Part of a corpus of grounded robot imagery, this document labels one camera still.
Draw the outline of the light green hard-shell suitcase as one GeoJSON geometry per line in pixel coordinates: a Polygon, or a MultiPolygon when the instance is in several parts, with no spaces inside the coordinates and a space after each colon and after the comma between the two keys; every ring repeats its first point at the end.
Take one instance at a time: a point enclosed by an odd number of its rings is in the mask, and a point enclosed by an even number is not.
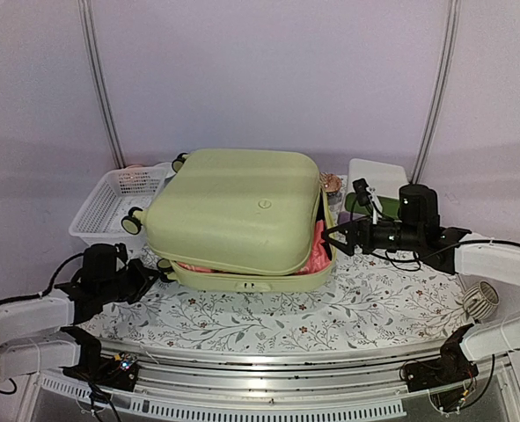
{"type": "Polygon", "coordinates": [[[185,286],[224,292],[302,293],[321,287],[336,260],[292,275],[311,253],[314,227],[333,226],[320,172],[307,155],[252,149],[198,149],[172,163],[173,178],[146,208],[121,220],[145,234],[157,267],[185,286]],[[226,273],[198,273],[177,263],[226,273]]]}

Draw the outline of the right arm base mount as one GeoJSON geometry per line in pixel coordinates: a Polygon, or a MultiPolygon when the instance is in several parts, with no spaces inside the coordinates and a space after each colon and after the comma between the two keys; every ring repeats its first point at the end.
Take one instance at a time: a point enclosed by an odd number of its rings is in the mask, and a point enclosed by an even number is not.
{"type": "Polygon", "coordinates": [[[442,413],[460,411],[476,387],[477,366],[461,349],[464,335],[473,324],[456,329],[442,344],[439,357],[431,360],[408,360],[399,370],[399,378],[409,392],[439,389],[458,384],[452,391],[433,393],[432,405],[442,413]]]}

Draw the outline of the pink printed garment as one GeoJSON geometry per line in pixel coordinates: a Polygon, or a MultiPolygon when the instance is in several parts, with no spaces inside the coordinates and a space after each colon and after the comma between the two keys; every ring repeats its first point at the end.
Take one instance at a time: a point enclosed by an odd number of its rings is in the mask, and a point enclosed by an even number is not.
{"type": "MultiPolygon", "coordinates": [[[[324,220],[316,221],[310,256],[306,263],[298,271],[292,273],[292,275],[318,273],[330,266],[331,251],[328,249],[328,243],[322,238],[322,233],[325,228],[326,222],[324,220]]],[[[178,262],[177,264],[184,269],[198,273],[226,273],[216,269],[193,266],[181,262],[178,262]]]]}

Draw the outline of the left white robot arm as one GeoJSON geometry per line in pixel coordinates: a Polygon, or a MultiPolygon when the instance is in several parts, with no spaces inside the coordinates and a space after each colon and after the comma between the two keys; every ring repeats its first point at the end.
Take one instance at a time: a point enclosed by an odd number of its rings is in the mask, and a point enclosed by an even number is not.
{"type": "Polygon", "coordinates": [[[0,299],[0,383],[52,368],[87,382],[129,370],[103,357],[81,326],[108,304],[139,302],[160,277],[124,244],[94,244],[63,261],[38,294],[0,299]]]}

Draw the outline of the white plastic mesh basket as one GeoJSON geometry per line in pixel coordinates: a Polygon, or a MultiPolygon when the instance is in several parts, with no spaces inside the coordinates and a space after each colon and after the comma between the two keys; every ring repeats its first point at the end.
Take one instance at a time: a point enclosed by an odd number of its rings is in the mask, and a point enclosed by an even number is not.
{"type": "Polygon", "coordinates": [[[132,207],[146,208],[174,175],[168,163],[106,173],[92,189],[69,226],[69,234],[88,245],[122,243],[140,250],[145,234],[130,235],[121,219],[132,207]]]}

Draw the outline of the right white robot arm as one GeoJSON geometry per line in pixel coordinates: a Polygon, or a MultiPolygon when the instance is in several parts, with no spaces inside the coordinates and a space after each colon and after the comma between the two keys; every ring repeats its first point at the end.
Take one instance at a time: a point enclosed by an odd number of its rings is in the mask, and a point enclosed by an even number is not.
{"type": "Polygon", "coordinates": [[[416,264],[449,275],[478,277],[462,300],[472,321],[450,335],[441,349],[443,357],[434,362],[433,376],[439,382],[453,382],[465,372],[467,363],[520,350],[520,311],[493,322],[488,319],[501,300],[492,281],[520,287],[520,243],[441,226],[437,194],[425,185],[399,189],[395,218],[382,213],[364,179],[353,186],[353,203],[371,213],[323,231],[327,243],[348,256],[360,251],[388,259],[392,252],[408,251],[416,264]]]}

